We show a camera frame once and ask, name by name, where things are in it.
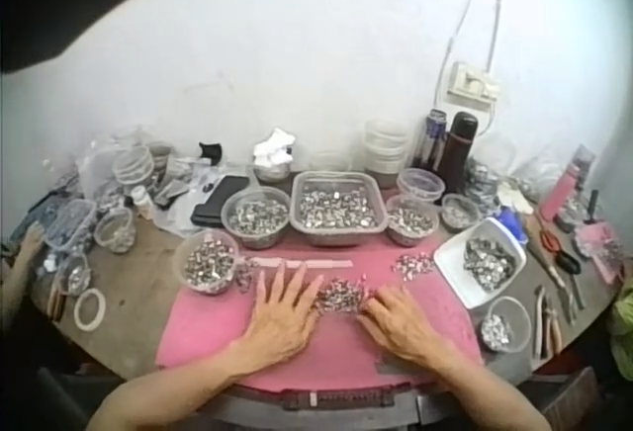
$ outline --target hand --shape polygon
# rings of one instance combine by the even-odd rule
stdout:
[[[358,320],[373,339],[405,360],[431,367],[434,358],[447,350],[405,287],[379,289],[361,310]]]
[[[286,266],[282,263],[267,299],[265,275],[259,275],[250,324],[238,339],[238,350],[248,357],[251,372],[284,362],[301,352],[315,330],[318,312],[313,309],[323,276],[300,294],[307,267],[302,265],[284,291]]]
[[[38,254],[44,243],[44,227],[39,222],[34,221],[29,226],[24,240],[20,245],[20,253],[18,258],[25,262],[30,262]]]

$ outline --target stacked plastic cups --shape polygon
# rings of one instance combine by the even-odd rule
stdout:
[[[410,136],[406,127],[387,120],[365,124],[365,172],[376,179],[381,189],[396,186],[399,172],[407,162]]]

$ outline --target pink mat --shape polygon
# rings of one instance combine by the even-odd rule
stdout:
[[[263,252],[244,252],[247,256],[282,257],[294,260],[351,260],[353,268],[309,271],[309,279],[318,274],[358,280],[367,276],[366,286],[378,288],[399,284],[401,277],[392,265],[403,253],[432,251],[437,241],[428,238],[418,249],[402,249],[376,236],[370,243],[349,249],[314,249],[296,237],[279,247]],[[274,271],[267,270],[269,275]],[[431,324],[449,337],[463,352],[478,363],[482,356],[466,309],[438,271],[418,276],[407,283],[412,295],[426,312]],[[174,367],[222,350],[245,329],[253,302],[254,288],[241,294],[236,288],[220,297],[206,297],[183,288],[178,294],[162,336],[156,362]],[[319,322],[307,349],[291,362],[280,364],[244,379],[244,386],[281,391],[284,389],[355,389],[402,383],[428,383],[432,377],[405,372],[380,375],[376,366],[382,351],[348,314],[328,313]]]

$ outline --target pink bottle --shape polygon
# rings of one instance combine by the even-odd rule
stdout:
[[[545,221],[552,221],[565,201],[574,193],[578,183],[580,169],[573,163],[567,169],[550,192],[549,196],[539,205],[539,212]]]

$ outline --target white strip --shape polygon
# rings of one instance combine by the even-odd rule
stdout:
[[[95,318],[92,319],[91,322],[84,324],[83,322],[81,322],[81,319],[79,319],[79,310],[83,306],[83,302],[86,301],[86,299],[88,299],[91,296],[94,296],[95,298],[97,298],[97,305],[99,308],[97,309],[97,314],[95,315]],[[95,288],[91,288],[90,290],[84,291],[83,294],[79,297],[79,299],[75,303],[75,311],[74,311],[75,324],[77,325],[77,328],[79,330],[83,330],[84,332],[92,332],[97,327],[99,327],[99,325],[101,325],[101,322],[103,322],[103,318],[105,317],[105,315],[106,315],[106,298],[103,296],[103,293],[101,293],[99,290]]]
[[[334,268],[353,268],[354,263],[351,260],[287,260],[285,258],[262,258],[258,256],[250,257],[248,260],[262,268],[277,268],[282,261],[286,262],[286,266],[293,270],[299,268],[302,263],[311,270],[331,270]]]

